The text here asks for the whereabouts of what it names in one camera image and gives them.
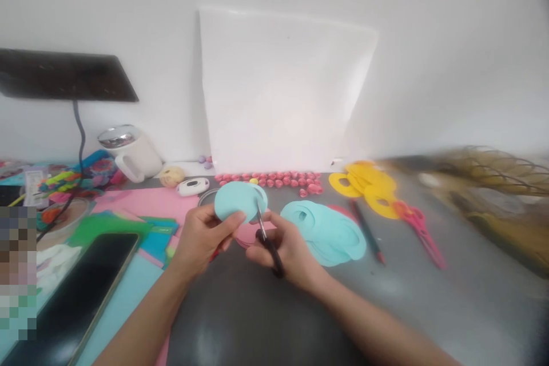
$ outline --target black-handled scissors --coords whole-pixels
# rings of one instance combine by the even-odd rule
[[[259,206],[259,200],[257,198],[256,198],[256,205],[257,205],[257,219],[259,220],[259,226],[260,226],[260,229],[256,231],[256,238],[263,245],[263,247],[269,251],[270,255],[273,257],[273,260],[274,260],[274,268],[272,269],[273,273],[276,277],[281,279],[285,275],[284,266],[282,266],[282,260],[280,260],[279,252],[278,250],[276,250],[275,244],[271,239],[267,237],[267,233],[265,232],[265,226],[263,226],[263,218],[261,217],[261,208]]]

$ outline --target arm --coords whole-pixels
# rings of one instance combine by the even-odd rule
[[[267,213],[264,219],[276,226],[268,233],[278,246],[288,280],[317,298],[375,364],[459,365],[426,337],[333,279],[311,255],[295,225],[275,213]],[[273,266],[271,255],[258,242],[248,248],[246,255],[263,266]]]
[[[154,365],[189,285],[218,246],[228,249],[244,218],[238,212],[219,224],[213,204],[189,211],[172,262],[93,365]]]

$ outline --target hand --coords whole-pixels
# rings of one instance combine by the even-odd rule
[[[263,220],[270,221],[276,226],[276,229],[267,230],[266,233],[278,249],[288,280],[299,288],[312,292],[314,285],[326,274],[326,271],[309,251],[309,246],[298,228],[273,212],[265,213]],[[246,250],[246,256],[263,266],[274,267],[275,265],[273,257],[259,243],[259,240]]]
[[[169,267],[174,265],[191,278],[204,273],[212,254],[216,249],[224,252],[229,248],[236,237],[236,230],[245,219],[243,212],[236,212],[221,222],[213,204],[189,210]]]

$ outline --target phone screen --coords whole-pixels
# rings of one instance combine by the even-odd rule
[[[59,284],[36,319],[36,339],[20,340],[2,366],[66,366],[109,295],[139,236],[98,236]]]

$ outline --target white mug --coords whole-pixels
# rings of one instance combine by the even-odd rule
[[[114,157],[122,173],[134,183],[153,177],[162,170],[162,159],[149,138],[132,125],[110,128],[98,137]]]

